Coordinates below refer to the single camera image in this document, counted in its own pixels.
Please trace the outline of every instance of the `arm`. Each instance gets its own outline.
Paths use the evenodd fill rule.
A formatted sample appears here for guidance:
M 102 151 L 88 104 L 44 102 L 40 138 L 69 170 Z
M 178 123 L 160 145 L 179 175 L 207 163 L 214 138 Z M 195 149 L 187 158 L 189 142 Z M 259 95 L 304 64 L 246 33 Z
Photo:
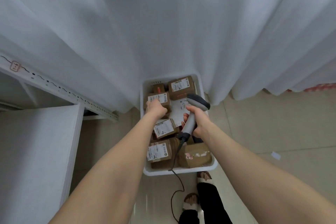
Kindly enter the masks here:
M 336 222 L 336 207 L 313 188 L 238 144 L 201 109 L 187 109 L 195 113 L 195 136 L 208 145 L 259 224 Z
M 93 166 L 49 223 L 128 223 L 153 127 L 166 112 L 158 100 L 149 103 L 144 117 Z

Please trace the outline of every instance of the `handheld scanner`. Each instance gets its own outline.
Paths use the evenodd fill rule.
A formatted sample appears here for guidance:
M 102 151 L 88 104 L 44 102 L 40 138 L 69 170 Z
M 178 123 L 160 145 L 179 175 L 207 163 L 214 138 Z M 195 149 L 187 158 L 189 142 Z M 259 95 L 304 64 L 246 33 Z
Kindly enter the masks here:
M 201 96 L 194 93 L 187 94 L 187 101 L 189 104 L 200 108 L 202 111 L 210 109 L 210 103 L 205 101 Z M 177 135 L 177 138 L 183 142 L 186 142 L 190 135 L 193 133 L 196 125 L 195 115 L 190 112 L 187 122 L 185 123 L 182 131 Z

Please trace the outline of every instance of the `white plastic bin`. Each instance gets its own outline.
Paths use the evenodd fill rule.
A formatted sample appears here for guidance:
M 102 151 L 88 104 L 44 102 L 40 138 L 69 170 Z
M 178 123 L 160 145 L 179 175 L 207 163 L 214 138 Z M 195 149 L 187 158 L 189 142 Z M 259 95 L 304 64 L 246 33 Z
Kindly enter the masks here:
M 154 84 L 157 83 L 165 83 L 167 84 L 167 82 L 183 77 L 183 76 L 188 76 L 191 75 L 194 83 L 195 83 L 195 87 L 196 87 L 196 93 L 198 95 L 200 95 L 202 98 L 204 97 L 204 91 L 203 91 L 203 86 L 202 86 L 202 82 L 201 82 L 201 78 L 200 75 L 198 73 L 193 73 L 193 74 L 174 74 L 174 75 L 167 75 L 167 76 L 163 76 L 160 78 L 150 78 L 150 79 L 146 79 L 141 83 L 141 87 L 140 87 L 140 115 L 141 118 L 144 116 L 145 114 L 145 110 L 144 110 L 144 97 L 145 95 L 147 95 L 148 93 L 151 93 L 152 91 L 152 86 Z M 181 174 L 181 173 L 194 173 L 194 172 L 199 172 L 199 171 L 210 171 L 210 170 L 214 170 L 218 165 L 218 162 L 216 160 L 216 158 L 212 155 L 212 162 L 209 163 L 206 166 L 203 167 L 195 167 L 195 168 L 183 168 L 183 167 L 176 167 L 174 168 L 175 173 L 177 174 Z M 173 174 L 172 171 L 168 171 L 168 169 L 152 169 L 151 164 L 146 161 L 145 167 L 143 169 L 143 173 L 147 176 L 157 176 L 157 175 L 170 175 Z

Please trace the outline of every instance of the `white sandal strap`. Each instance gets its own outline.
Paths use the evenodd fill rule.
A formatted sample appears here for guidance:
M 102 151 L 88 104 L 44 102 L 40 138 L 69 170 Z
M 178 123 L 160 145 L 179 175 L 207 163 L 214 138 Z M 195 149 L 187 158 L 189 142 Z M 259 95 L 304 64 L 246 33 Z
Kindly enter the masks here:
M 197 178 L 197 181 L 198 181 L 199 183 L 200 183 L 200 182 L 205 182 L 205 183 L 209 183 L 209 184 L 214 185 L 212 179 L 207 179 L 207 180 L 205 180 L 204 178 L 200 178 L 200 177 L 198 177 L 198 178 Z
M 183 209 L 185 210 L 195 210 L 195 211 L 198 211 L 198 209 L 200 208 L 200 205 L 199 204 L 189 204 L 189 203 L 186 203 L 184 202 L 183 203 Z

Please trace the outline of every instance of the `pant leg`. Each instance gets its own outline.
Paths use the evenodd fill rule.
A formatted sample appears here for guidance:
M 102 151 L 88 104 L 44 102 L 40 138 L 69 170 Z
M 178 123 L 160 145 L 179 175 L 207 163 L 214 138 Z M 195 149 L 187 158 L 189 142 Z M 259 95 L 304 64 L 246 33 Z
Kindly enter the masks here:
M 200 224 L 196 210 L 184 210 L 178 221 L 179 224 Z
M 222 200 L 215 185 L 200 182 L 197 184 L 199 202 L 204 212 L 204 222 L 231 223 L 229 215 L 226 213 Z

